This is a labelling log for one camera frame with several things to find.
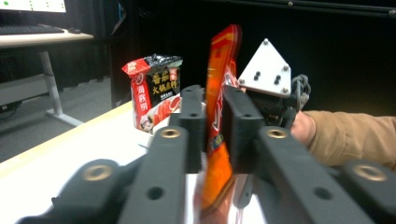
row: black curtain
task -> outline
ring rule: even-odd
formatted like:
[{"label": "black curtain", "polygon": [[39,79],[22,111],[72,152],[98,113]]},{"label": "black curtain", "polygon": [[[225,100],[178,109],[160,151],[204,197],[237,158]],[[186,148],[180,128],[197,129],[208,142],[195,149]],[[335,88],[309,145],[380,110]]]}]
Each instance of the black curtain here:
[{"label": "black curtain", "polygon": [[[117,1],[65,0],[64,3],[66,14],[57,21],[59,26],[77,28],[94,38],[110,37],[119,20]],[[59,88],[110,76],[107,45],[53,50],[50,55]]]},{"label": "black curtain", "polygon": [[[135,44],[129,51],[138,52],[135,57],[152,53],[183,57],[182,88],[205,86],[210,39],[236,23],[243,32],[238,74],[268,38],[293,76],[308,75],[312,92],[305,109],[396,114],[396,17],[391,10],[375,16],[321,7],[262,6],[260,1],[130,2],[127,9],[136,18],[127,27],[134,31]],[[141,8],[145,5],[148,11],[163,10],[147,16]],[[120,83],[116,89],[127,87]]]}]

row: orange foil pouch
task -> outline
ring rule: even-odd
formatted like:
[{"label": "orange foil pouch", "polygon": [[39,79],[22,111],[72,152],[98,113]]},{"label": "orange foil pouch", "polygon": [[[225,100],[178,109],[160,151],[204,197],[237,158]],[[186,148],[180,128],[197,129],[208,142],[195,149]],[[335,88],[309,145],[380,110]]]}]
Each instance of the orange foil pouch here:
[{"label": "orange foil pouch", "polygon": [[207,80],[206,168],[203,181],[195,191],[195,206],[200,207],[200,223],[227,223],[233,196],[234,177],[227,146],[221,134],[222,90],[224,85],[238,87],[235,56],[241,30],[231,24],[211,40]]},{"label": "orange foil pouch", "polygon": [[131,79],[136,129],[152,133],[155,125],[179,108],[182,62],[179,56],[153,54],[121,68]]}]

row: table surface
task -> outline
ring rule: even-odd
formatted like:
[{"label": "table surface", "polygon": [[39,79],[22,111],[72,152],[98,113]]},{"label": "table surface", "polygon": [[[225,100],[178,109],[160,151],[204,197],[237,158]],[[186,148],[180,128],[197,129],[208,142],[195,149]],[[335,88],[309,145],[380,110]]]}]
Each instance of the table surface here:
[{"label": "table surface", "polygon": [[67,30],[58,34],[40,34],[40,35],[0,35],[0,49],[28,47],[37,44],[54,44],[64,41],[73,41],[81,39],[92,39],[93,35],[71,34]]},{"label": "table surface", "polygon": [[[167,125],[167,120],[156,129]],[[71,131],[0,163],[0,223],[44,214],[51,198],[86,162],[109,159],[125,165],[147,152],[152,135],[134,127],[132,103],[121,105]],[[197,175],[186,180],[185,223],[193,223]],[[257,199],[244,210],[243,223],[263,223]]]}]

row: mounting plate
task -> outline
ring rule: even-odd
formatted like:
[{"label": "mounting plate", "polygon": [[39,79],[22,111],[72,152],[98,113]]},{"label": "mounting plate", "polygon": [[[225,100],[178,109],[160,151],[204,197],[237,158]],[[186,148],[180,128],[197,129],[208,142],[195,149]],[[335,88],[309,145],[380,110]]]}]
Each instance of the mounting plate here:
[{"label": "mounting plate", "polygon": [[290,96],[291,68],[265,38],[247,67],[238,78],[239,85],[247,91],[288,98]]}]

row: white table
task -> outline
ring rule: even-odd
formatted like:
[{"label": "white table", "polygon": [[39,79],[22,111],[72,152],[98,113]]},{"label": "white table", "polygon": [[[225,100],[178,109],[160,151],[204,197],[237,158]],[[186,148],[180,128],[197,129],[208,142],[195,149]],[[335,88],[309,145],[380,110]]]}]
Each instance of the white table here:
[{"label": "white table", "polygon": [[64,114],[62,110],[47,47],[85,39],[93,39],[93,36],[71,34],[67,31],[59,34],[44,35],[0,35],[0,52],[6,51],[7,55],[10,55],[35,51],[40,56],[44,71],[44,74],[0,83],[0,105],[7,105],[48,92],[52,102],[52,109],[48,110],[47,114],[73,126],[82,124],[81,121]]}]

